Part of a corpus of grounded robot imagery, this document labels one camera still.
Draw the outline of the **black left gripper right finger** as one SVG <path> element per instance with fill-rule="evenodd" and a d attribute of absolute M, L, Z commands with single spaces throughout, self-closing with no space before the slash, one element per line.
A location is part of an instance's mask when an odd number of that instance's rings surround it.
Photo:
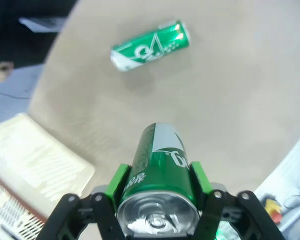
<path fill-rule="evenodd" d="M 198 209 L 202 211 L 192 240 L 215 240 L 220 222 L 227 222 L 241 240 L 283 240 L 284 236 L 256 195 L 249 190 L 237 196 L 213 189 L 201 164 L 190 164 Z"/>

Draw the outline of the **person's right hand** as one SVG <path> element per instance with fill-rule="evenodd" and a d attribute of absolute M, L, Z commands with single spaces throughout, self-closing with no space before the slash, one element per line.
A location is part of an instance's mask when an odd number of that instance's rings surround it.
<path fill-rule="evenodd" d="M 12 61 L 0 62 L 0 83 L 4 82 L 6 78 L 13 72 L 14 63 Z"/>

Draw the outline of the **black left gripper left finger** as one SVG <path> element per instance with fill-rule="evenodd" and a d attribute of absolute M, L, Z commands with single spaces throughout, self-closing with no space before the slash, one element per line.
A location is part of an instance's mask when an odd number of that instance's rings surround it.
<path fill-rule="evenodd" d="M 37 239 L 77 240 L 89 224 L 97 224 L 102 240 L 124 240 L 115 213 L 129 173 L 130 166 L 121 164 L 105 190 L 95 187 L 85 198 L 74 193 L 63 195 Z"/>

